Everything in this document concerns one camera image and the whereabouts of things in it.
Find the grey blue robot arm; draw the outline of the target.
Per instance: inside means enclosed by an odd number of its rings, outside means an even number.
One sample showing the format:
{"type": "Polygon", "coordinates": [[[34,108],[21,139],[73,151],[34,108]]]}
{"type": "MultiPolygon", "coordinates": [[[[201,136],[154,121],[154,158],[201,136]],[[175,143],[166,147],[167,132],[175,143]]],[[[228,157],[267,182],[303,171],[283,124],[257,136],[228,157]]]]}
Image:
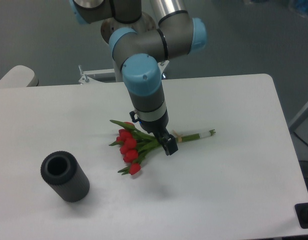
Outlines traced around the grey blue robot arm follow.
{"type": "Polygon", "coordinates": [[[203,21],[191,18],[185,3],[153,0],[158,21],[147,27],[139,0],[72,0],[79,22],[91,24],[112,20],[108,44],[130,95],[134,110],[131,119],[153,134],[167,155],[178,150],[176,139],[167,130],[168,112],[159,63],[202,50],[207,43],[203,21]]]}

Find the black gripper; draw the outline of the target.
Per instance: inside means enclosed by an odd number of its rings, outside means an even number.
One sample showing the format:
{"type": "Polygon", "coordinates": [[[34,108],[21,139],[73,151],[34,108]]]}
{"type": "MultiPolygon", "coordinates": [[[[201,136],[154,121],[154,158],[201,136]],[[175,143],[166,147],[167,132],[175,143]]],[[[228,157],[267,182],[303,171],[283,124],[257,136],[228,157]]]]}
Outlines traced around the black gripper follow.
{"type": "Polygon", "coordinates": [[[170,156],[178,151],[176,138],[169,134],[166,127],[168,124],[168,111],[166,110],[164,115],[154,121],[145,121],[136,115],[136,111],[129,112],[133,123],[139,122],[141,128],[147,133],[152,133],[156,138],[160,139],[165,154],[170,156]]]}

